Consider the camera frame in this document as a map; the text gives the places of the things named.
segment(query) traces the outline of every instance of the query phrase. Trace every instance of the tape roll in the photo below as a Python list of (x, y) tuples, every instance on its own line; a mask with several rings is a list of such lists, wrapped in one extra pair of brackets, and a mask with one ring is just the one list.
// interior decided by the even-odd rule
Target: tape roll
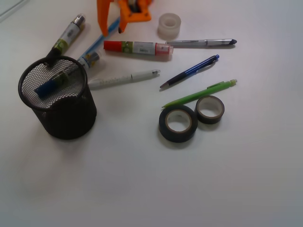
[[(215, 116), (205, 113), (207, 110), (215, 113)], [(198, 120), (204, 124), (218, 123), (223, 116), (224, 110), (223, 102), (215, 96), (204, 96), (200, 98), (195, 107)]]
[[(169, 127), (169, 121), (174, 117), (181, 117), (188, 123), (183, 131), (175, 131)], [(184, 105), (175, 105), (165, 108), (159, 117), (159, 130), (162, 136), (175, 143), (186, 142), (191, 139), (198, 127), (198, 119), (194, 111)]]
[(159, 18), (158, 32), (170, 38), (176, 37), (180, 32), (181, 19), (174, 13), (165, 13)]

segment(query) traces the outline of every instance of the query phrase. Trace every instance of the green label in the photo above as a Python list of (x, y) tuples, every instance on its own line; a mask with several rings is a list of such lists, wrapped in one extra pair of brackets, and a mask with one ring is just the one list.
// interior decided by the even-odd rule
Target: green label
[(68, 48), (68, 44), (63, 39), (58, 39), (53, 47), (59, 49), (61, 53), (64, 53)]
[(122, 42), (122, 52), (133, 53), (133, 42)]

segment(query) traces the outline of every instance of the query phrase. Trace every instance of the mesh cup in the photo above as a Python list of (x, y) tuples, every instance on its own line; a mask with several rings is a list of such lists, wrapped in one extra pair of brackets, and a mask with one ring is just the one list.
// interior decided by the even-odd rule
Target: mesh cup
[[(49, 67), (48, 62), (55, 62)], [(83, 66), (73, 58), (42, 58), (22, 74), (18, 92), (45, 130), (54, 137), (70, 140), (93, 126), (97, 110), (87, 85)]]

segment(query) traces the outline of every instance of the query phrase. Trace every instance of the blue pen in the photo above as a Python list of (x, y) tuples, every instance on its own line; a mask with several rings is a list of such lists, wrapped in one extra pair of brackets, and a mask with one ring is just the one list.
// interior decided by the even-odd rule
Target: blue pen
[(174, 83), (176, 83), (176, 82), (178, 82), (178, 81), (180, 81), (180, 80), (182, 80), (182, 79), (190, 76), (191, 74), (197, 72), (198, 70), (200, 70), (200, 69), (202, 69), (202, 68), (204, 68), (206, 66), (211, 65), (218, 58), (219, 58), (219, 55), (217, 54), (217, 55), (214, 55), (214, 56), (210, 57), (209, 59), (206, 59), (205, 61), (203, 61), (203, 62), (195, 65), (194, 67), (192, 67), (192, 68), (190, 68), (190, 69), (188, 69), (188, 70), (186, 70), (186, 71), (184, 71), (184, 72), (176, 75), (175, 77), (171, 78), (170, 80), (166, 81), (164, 84), (162, 84), (160, 86), (160, 88), (163, 88), (164, 86), (170, 86), (170, 85), (172, 85), (172, 84), (174, 84)]
[[(108, 28), (108, 33), (110, 34), (112, 31), (116, 30), (120, 23), (120, 17), (117, 18)], [(100, 35), (99, 38), (86, 50), (86, 52), (81, 55), (80, 58), (85, 57), (88, 53), (91, 53), (95, 51), (105, 40), (105, 37), (103, 35)]]

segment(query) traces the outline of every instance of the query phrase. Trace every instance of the pen tip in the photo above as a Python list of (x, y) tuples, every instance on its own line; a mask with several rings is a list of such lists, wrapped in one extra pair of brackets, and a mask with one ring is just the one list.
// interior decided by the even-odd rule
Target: pen tip
[(237, 40), (232, 39), (232, 40), (230, 41), (229, 45), (235, 45), (236, 43), (237, 43)]
[(162, 85), (160, 86), (160, 88), (163, 88), (163, 87), (166, 86), (166, 85), (168, 85), (168, 82), (165, 82), (164, 84), (162, 84)]

